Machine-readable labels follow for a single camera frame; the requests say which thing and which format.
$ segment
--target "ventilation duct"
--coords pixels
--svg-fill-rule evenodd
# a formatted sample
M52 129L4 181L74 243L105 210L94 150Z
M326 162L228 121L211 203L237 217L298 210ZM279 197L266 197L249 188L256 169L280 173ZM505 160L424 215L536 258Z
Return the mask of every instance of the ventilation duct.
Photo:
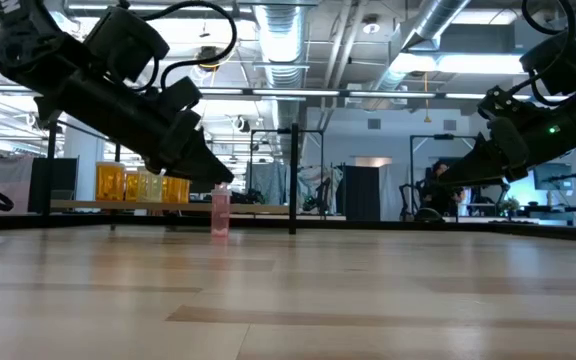
M259 23L259 44L264 60L278 63L299 63L304 56L304 29L306 8L291 5L254 6L253 11ZM304 69L298 67L266 67L266 79L270 88L301 88ZM276 129L290 128L293 122L300 120L298 101L277 100L272 107ZM303 136L299 137L300 146ZM278 136L279 149L284 159L290 157L290 139Z
M394 91L406 77L407 72L398 71L395 60L402 50L413 47L438 50L441 34L457 17L470 0L424 0L419 7L419 14L404 24L397 26L391 39L391 49L394 58L391 66L372 85L371 90ZM366 109L377 109L380 99L366 99L363 102Z

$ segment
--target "plastic bottle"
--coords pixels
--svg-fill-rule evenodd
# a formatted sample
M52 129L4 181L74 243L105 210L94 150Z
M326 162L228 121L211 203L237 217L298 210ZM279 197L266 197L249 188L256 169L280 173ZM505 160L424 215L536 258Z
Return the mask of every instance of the plastic bottle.
M230 229L230 191L217 186L212 191L212 221L210 233L213 237L228 238Z

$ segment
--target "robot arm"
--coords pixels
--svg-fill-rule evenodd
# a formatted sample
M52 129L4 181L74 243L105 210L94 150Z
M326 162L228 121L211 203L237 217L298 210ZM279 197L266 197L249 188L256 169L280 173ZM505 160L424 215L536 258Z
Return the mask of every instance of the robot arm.
M187 4L228 16L203 1ZM0 0L0 73L42 95L35 98L41 121L63 111L140 154L152 172L231 182L232 173L206 147L203 131L195 130L200 116L192 107L202 95L192 81L183 78L163 91L151 86L168 50L126 2L109 7L82 43L59 29L42 0ZM134 82L151 60L157 70L144 89L124 84Z
M509 91L499 87L488 91L478 108L488 120L490 139L479 134L474 149L452 165L440 182L478 185L503 177L515 181L526 177L531 168L576 149L576 18L567 0L559 2L566 11L568 28L553 31L535 26L553 36L520 59L530 78ZM524 17L531 23L525 3ZM558 103L548 101L539 94L537 80L551 95L573 95ZM513 98L528 85L535 99L549 108Z

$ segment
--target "monitor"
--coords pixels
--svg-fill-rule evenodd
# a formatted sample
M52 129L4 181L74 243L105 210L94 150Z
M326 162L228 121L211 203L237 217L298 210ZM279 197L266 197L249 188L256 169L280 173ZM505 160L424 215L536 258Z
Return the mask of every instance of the monitor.
M541 164L533 169L535 190L573 190L573 179L549 181L552 177L571 175L572 166L562 163Z

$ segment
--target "white wall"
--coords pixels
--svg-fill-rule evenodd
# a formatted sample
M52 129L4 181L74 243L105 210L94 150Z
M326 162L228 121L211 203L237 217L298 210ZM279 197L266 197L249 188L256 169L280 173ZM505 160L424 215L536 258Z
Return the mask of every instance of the white wall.
M95 129L69 116L68 123L89 132L99 134ZM94 200L96 189L97 162L104 159L104 144L94 136L73 128L66 128L64 157L78 158L76 200Z
M407 137L366 137L327 135L324 142L324 162L354 165L353 156L391 157L394 164L410 163L410 140ZM319 165L319 148L306 140L306 150L301 165ZM470 148L461 140L438 141L429 139L415 152L415 167L432 165L440 157L461 157Z
M308 128L315 129L321 117L320 108L308 108ZM369 137L407 137L410 135L443 134L444 120L455 120L455 135L470 135L470 119L462 116L457 109L430 110L428 116L432 122L424 122L424 109L410 113L408 110L336 109L330 119L326 135L369 136ZM368 119L381 119L380 130L369 130Z

